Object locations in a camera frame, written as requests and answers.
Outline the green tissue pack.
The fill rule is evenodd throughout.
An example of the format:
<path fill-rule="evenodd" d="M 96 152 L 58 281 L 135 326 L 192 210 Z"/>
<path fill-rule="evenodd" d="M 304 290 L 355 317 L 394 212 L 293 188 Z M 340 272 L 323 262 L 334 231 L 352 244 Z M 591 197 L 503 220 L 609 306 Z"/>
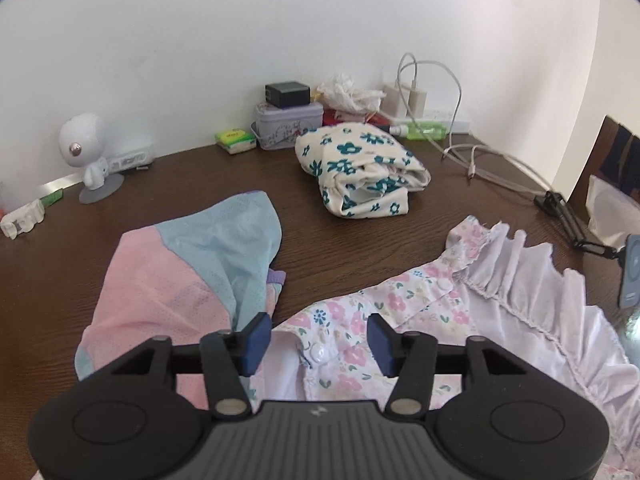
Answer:
<path fill-rule="evenodd" d="M 254 134 L 243 129 L 231 129 L 218 132 L 215 140 L 220 148 L 231 155 L 250 151 L 257 146 L 257 140 Z"/>

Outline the pink floral child's garment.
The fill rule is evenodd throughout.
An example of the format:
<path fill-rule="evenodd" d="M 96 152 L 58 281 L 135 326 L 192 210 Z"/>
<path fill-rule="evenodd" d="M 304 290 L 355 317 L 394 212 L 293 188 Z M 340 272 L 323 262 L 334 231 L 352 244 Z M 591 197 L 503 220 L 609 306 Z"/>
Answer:
<path fill-rule="evenodd" d="M 639 371 L 602 310 L 586 301 L 585 280 L 558 271 L 547 243 L 528 246 L 522 231 L 469 217 L 448 234 L 434 261 L 346 296 L 325 299 L 273 332 L 253 404 L 265 400 L 385 403 L 385 377 L 367 343 L 379 314 L 399 333 L 417 330 L 442 344 L 484 336 L 592 402 L 610 427 L 598 475 L 639 474 Z"/>

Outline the crumpled white tissue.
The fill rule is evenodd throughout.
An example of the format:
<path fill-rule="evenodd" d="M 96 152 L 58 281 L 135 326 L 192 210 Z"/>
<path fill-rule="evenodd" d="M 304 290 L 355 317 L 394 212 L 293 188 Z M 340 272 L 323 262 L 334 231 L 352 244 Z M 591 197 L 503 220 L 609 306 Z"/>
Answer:
<path fill-rule="evenodd" d="M 359 115 L 378 112 L 386 97 L 382 90 L 357 87 L 352 77 L 344 74 L 323 81 L 316 88 L 316 95 L 329 108 Z"/>

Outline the pink and blue mesh garment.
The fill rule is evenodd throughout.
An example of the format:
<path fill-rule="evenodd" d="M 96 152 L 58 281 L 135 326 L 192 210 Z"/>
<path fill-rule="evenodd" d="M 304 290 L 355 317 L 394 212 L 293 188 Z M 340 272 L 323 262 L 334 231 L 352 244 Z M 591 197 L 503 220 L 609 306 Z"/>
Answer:
<path fill-rule="evenodd" d="M 154 336 L 196 344 L 272 313 L 286 278 L 271 266 L 281 240 L 262 191 L 122 234 L 76 350 L 78 378 Z"/>

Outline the grey metal tin box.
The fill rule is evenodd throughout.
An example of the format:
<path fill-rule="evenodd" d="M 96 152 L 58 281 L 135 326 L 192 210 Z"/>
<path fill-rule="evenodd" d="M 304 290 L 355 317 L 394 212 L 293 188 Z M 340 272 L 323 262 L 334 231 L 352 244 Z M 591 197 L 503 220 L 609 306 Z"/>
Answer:
<path fill-rule="evenodd" d="M 265 151 L 294 148 L 299 136 L 322 126 L 322 117 L 323 106 L 318 102 L 290 108 L 263 102 L 254 108 L 252 129 Z"/>

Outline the folded cream teal-flower garment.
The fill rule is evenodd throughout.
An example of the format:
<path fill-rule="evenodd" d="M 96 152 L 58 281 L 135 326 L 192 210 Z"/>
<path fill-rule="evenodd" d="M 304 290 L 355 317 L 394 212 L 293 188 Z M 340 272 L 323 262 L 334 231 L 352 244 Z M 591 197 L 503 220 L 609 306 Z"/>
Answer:
<path fill-rule="evenodd" d="M 296 139 L 295 154 L 306 174 L 317 179 L 326 210 L 345 219 L 406 214 L 409 195 L 431 182 L 404 144 L 360 122 L 310 130 Z"/>

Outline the green bottle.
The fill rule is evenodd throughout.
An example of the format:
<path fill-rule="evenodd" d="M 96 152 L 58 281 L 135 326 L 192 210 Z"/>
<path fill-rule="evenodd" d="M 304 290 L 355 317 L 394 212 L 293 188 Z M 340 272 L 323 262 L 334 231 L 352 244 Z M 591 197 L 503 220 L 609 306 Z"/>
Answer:
<path fill-rule="evenodd" d="M 393 136 L 399 136 L 409 140 L 434 140 L 445 139 L 448 129 L 439 122 L 406 122 L 396 126 L 389 126 L 388 132 Z"/>

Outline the black charger block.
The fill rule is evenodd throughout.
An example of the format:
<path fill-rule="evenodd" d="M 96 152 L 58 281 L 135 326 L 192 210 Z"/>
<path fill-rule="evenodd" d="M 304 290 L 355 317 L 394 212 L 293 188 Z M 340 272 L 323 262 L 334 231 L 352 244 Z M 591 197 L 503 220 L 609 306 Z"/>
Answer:
<path fill-rule="evenodd" d="M 311 101 L 310 95 L 310 88 L 297 81 L 265 85 L 266 102 L 277 108 L 307 106 Z"/>

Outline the dark wooden chair back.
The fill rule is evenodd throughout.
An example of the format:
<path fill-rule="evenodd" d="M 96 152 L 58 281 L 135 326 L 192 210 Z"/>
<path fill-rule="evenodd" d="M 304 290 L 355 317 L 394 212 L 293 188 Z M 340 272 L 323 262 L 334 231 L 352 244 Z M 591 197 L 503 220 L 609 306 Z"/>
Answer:
<path fill-rule="evenodd" d="M 596 176 L 617 188 L 636 203 L 639 201 L 639 137 L 620 122 L 605 116 L 587 162 L 568 203 L 577 217 L 587 222 L 589 179 Z"/>

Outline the phone on stand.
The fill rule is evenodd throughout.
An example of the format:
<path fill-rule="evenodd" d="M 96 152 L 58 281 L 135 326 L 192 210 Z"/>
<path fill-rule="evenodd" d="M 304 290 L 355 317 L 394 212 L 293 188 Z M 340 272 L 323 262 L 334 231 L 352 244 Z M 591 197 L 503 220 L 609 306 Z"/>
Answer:
<path fill-rule="evenodd" d="M 618 306 L 621 309 L 633 308 L 638 306 L 640 297 L 640 236 L 628 235 L 618 255 L 622 269 Z"/>

